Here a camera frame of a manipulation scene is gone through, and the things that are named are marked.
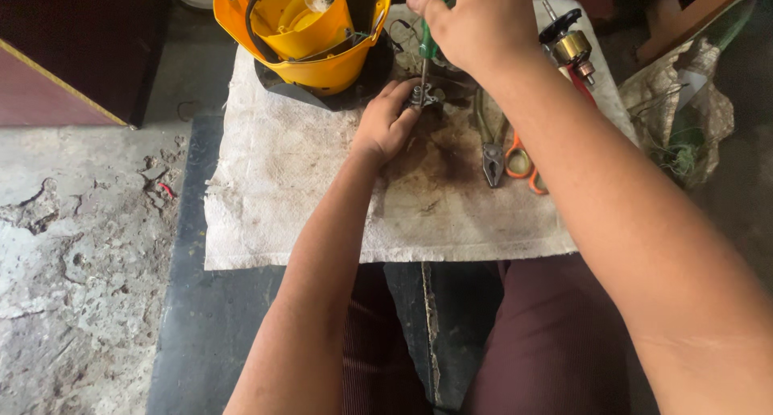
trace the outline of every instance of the person's right hand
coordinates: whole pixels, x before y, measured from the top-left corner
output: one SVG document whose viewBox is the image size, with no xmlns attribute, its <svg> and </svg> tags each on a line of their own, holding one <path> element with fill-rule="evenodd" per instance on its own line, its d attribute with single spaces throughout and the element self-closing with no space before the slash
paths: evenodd
<svg viewBox="0 0 773 415">
<path fill-rule="evenodd" d="M 430 26 L 445 57 L 473 77 L 519 52 L 539 50 L 532 0 L 406 0 Z"/>
</svg>

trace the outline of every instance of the orange scissors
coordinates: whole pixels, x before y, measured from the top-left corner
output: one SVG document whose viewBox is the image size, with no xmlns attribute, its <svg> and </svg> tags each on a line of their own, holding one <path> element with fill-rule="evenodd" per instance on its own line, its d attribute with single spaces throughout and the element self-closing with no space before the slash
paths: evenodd
<svg viewBox="0 0 773 415">
<path fill-rule="evenodd" d="M 529 188 L 535 194 L 549 193 L 515 128 L 513 128 L 513 146 L 505 153 L 505 172 L 513 178 L 529 178 Z"/>
</svg>

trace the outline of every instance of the forearm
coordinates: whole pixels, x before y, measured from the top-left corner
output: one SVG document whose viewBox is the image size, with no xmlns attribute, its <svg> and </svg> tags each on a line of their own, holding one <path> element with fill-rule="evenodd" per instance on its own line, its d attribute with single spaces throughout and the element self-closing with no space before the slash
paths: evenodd
<svg viewBox="0 0 773 415">
<path fill-rule="evenodd" d="M 524 53 L 476 77 L 523 139 L 585 261 L 621 311 L 645 368 L 663 353 L 673 359 L 659 359 L 661 371 L 664 365 L 690 368 L 721 351 L 769 351 L 770 303 L 739 254 L 537 54 Z M 712 341 L 719 344 L 707 347 Z M 725 341 L 738 347 L 717 350 Z M 680 348 L 694 355 L 686 364 Z M 651 375 L 654 385 L 660 378 Z"/>
<path fill-rule="evenodd" d="M 350 154 L 306 222 L 227 413 L 340 411 L 346 308 L 378 167 Z"/>
</svg>

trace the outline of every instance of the green screwdriver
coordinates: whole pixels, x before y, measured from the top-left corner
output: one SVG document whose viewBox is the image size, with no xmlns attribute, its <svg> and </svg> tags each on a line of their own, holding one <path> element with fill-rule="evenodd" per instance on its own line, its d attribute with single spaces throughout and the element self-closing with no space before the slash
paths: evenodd
<svg viewBox="0 0 773 415">
<path fill-rule="evenodd" d="M 424 84 L 427 82 L 427 71 L 430 68 L 430 60 L 438 54 L 438 44 L 432 39 L 430 34 L 430 27 L 427 25 L 427 21 L 421 21 L 421 30 L 424 33 L 421 37 L 421 45 L 419 45 L 419 55 L 424 58 L 421 63 L 421 96 L 419 98 L 419 105 L 424 106 Z"/>
</svg>

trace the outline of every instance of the maroon trousers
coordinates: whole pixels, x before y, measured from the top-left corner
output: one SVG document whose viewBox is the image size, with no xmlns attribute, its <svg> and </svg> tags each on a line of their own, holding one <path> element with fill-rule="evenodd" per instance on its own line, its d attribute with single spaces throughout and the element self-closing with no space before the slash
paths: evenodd
<svg viewBox="0 0 773 415">
<path fill-rule="evenodd" d="M 629 413 L 619 312 L 579 254 L 513 261 L 462 413 Z M 381 266 L 360 266 L 346 319 L 345 415 L 432 414 Z"/>
</svg>

